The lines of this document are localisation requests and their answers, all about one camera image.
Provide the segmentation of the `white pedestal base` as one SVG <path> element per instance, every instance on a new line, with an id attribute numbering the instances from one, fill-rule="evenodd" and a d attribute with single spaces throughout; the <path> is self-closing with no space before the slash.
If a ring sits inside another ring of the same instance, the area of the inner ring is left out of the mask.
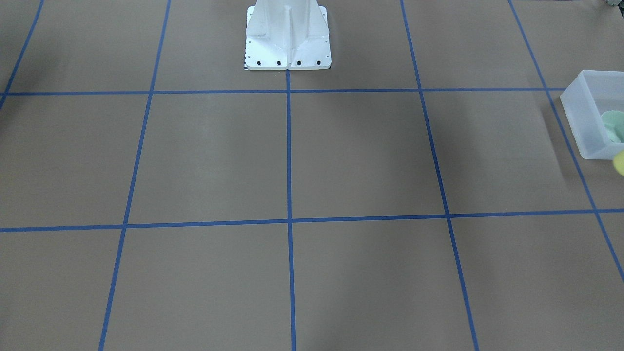
<path id="1" fill-rule="evenodd" d="M 257 0 L 247 8 L 244 67 L 250 71 L 332 66 L 328 12 L 316 0 Z"/>

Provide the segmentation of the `translucent white plastic box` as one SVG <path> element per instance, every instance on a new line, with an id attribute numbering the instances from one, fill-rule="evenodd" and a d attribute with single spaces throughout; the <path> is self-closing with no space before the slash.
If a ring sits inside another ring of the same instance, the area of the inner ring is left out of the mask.
<path id="1" fill-rule="evenodd" d="M 612 160 L 623 143 L 606 135 L 602 113 L 624 111 L 624 74 L 621 71 L 583 70 L 560 96 L 579 153 L 586 159 Z"/>

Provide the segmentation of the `green bowl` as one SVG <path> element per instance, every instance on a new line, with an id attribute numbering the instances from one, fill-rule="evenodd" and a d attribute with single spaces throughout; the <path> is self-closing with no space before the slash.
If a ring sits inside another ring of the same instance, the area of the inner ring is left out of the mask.
<path id="1" fill-rule="evenodd" d="M 610 110 L 602 113 L 600 117 L 609 140 L 613 143 L 623 143 L 624 112 L 618 110 Z"/>

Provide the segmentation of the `yellow plastic cup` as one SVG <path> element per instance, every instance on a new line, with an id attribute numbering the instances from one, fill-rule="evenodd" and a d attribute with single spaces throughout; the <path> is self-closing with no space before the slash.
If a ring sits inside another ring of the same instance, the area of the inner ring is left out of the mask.
<path id="1" fill-rule="evenodd" d="M 612 165 L 615 171 L 623 177 L 624 176 L 624 150 L 615 154 L 612 160 Z"/>

